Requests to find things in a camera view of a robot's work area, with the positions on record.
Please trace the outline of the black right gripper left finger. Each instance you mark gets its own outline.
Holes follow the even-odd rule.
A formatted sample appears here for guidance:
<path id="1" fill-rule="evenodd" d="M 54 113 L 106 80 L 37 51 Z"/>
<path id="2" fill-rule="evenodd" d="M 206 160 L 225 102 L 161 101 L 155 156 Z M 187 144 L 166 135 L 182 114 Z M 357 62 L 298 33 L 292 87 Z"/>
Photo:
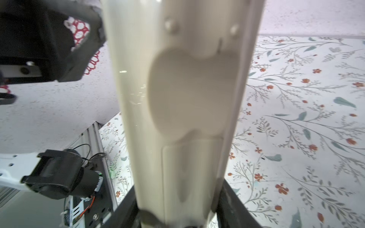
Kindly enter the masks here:
<path id="1" fill-rule="evenodd" d="M 141 228 L 139 212 L 135 188 L 132 187 L 101 228 Z"/>

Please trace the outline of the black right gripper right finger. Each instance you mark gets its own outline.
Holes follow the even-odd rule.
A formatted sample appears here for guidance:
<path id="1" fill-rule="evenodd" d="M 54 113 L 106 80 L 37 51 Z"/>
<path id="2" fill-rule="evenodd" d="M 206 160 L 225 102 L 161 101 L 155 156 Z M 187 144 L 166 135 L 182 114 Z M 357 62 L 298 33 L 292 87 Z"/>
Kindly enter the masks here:
<path id="1" fill-rule="evenodd" d="M 219 228 L 262 228 L 226 180 L 220 191 L 216 215 Z"/>

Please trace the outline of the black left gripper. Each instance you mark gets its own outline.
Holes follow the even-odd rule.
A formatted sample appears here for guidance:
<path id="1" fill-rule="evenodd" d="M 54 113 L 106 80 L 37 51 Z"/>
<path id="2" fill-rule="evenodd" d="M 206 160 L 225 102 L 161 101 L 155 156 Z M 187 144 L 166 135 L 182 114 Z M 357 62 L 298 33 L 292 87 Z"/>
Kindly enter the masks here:
<path id="1" fill-rule="evenodd" d="M 99 5 L 1 1 L 1 84 L 78 81 L 105 41 Z"/>

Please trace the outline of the white universal AC remote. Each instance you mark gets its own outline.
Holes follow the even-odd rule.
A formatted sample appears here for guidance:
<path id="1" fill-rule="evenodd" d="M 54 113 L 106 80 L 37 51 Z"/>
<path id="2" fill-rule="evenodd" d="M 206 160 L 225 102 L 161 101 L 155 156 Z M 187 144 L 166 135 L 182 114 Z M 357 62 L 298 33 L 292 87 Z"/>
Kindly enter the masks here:
<path id="1" fill-rule="evenodd" d="M 265 1 L 102 1 L 144 228 L 216 211 Z"/>

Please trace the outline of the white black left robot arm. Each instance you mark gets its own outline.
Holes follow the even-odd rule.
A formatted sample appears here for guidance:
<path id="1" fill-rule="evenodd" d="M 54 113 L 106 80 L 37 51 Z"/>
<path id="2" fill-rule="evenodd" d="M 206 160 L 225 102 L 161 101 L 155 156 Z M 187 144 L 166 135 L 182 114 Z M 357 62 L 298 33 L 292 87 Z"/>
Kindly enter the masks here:
<path id="1" fill-rule="evenodd" d="M 80 80 L 104 45 L 101 9 L 80 1 L 1 1 L 1 85 Z M 1 155 L 1 186 L 59 200 L 97 192 L 102 176 L 73 149 Z"/>

